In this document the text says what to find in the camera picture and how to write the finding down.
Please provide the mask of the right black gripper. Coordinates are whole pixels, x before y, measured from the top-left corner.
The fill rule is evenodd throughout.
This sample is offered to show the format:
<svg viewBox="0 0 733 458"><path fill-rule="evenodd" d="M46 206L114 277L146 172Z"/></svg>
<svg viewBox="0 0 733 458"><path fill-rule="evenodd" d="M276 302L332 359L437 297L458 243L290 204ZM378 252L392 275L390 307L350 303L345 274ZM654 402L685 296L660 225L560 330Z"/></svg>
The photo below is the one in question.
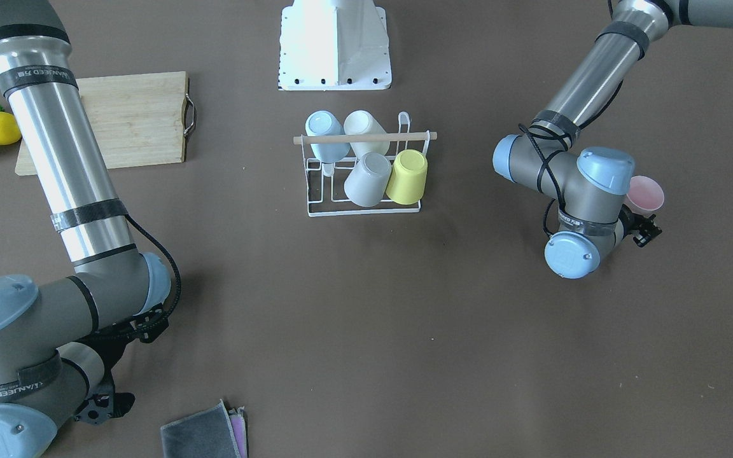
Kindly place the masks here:
<svg viewBox="0 0 733 458"><path fill-rule="evenodd" d="M87 359L101 368L99 376L88 377L89 392L74 414L76 422L102 424L128 414L133 408L135 397L131 393L117 393L111 369L124 356L126 346L132 341L126 338L94 340L82 338L75 341L82 346Z"/></svg>

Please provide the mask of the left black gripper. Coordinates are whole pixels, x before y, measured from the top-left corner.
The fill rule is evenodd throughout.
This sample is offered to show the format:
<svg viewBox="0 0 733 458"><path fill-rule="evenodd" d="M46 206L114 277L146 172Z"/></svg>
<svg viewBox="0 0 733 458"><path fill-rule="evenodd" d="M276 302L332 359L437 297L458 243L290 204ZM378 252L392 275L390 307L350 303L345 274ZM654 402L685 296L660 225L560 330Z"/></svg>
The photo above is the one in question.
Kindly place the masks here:
<svg viewBox="0 0 733 458"><path fill-rule="evenodd" d="M631 211L629 207L622 207L618 220L623 228L620 238L632 237L638 247L647 246L662 233L662 229L655 225L655 214L646 217Z"/></svg>

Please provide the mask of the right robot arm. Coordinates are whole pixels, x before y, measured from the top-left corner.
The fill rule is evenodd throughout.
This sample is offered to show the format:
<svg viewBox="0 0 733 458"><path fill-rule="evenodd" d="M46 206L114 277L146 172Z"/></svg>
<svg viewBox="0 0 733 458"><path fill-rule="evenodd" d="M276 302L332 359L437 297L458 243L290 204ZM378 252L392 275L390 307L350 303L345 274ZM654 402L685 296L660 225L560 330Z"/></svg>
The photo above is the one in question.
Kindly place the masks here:
<svg viewBox="0 0 733 458"><path fill-rule="evenodd" d="M167 326L171 258L142 252L70 69L72 44L48 1L0 1L0 93L37 171L67 275L0 276L0 457L43 455L71 421L128 414L113 368Z"/></svg>

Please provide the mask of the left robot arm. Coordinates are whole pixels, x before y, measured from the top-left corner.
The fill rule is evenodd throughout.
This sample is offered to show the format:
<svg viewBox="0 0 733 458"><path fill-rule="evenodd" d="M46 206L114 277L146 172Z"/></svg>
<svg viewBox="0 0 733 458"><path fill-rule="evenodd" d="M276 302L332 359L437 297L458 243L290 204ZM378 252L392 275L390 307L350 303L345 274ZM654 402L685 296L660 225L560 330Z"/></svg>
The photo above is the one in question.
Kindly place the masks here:
<svg viewBox="0 0 733 458"><path fill-rule="evenodd" d="M606 1L607 24L555 95L492 149L539 194L535 247L581 279L655 250L685 279L733 275L733 1Z"/></svg>

